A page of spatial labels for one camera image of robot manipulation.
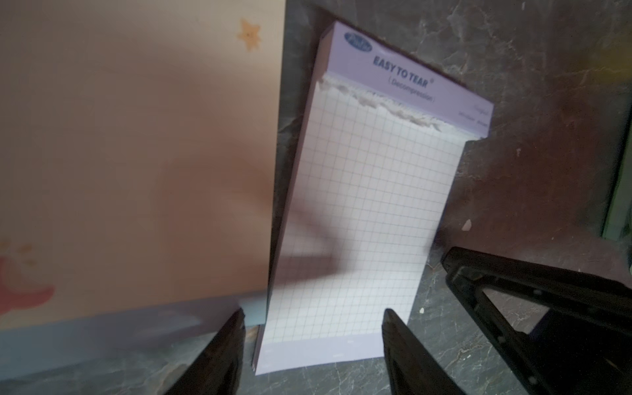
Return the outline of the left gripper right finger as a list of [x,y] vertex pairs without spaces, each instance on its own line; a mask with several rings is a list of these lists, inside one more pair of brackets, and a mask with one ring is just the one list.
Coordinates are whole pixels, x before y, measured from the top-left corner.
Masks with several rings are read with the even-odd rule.
[[384,311],[382,338],[391,394],[464,395],[392,309]]

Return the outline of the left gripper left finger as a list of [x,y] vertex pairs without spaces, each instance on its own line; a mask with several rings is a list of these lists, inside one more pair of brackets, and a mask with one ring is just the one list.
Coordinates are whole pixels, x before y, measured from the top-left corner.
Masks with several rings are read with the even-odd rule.
[[166,395],[232,395],[240,386],[245,313],[238,309]]

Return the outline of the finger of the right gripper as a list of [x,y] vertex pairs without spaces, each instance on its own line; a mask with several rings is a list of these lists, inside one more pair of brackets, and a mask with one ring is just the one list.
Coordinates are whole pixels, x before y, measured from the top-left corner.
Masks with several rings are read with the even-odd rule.
[[447,286],[530,394],[631,392],[631,290],[454,247]]

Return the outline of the green memo pad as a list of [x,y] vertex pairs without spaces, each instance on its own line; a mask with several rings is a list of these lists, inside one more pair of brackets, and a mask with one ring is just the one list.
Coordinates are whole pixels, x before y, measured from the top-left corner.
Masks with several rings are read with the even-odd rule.
[[602,229],[602,238],[620,240],[631,233],[631,131],[620,160],[617,182]]

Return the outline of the purple grid memo pad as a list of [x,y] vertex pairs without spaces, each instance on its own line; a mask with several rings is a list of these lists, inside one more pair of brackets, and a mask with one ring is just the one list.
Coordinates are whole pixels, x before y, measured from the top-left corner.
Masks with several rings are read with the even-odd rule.
[[383,355],[493,104],[341,22],[314,65],[254,372]]

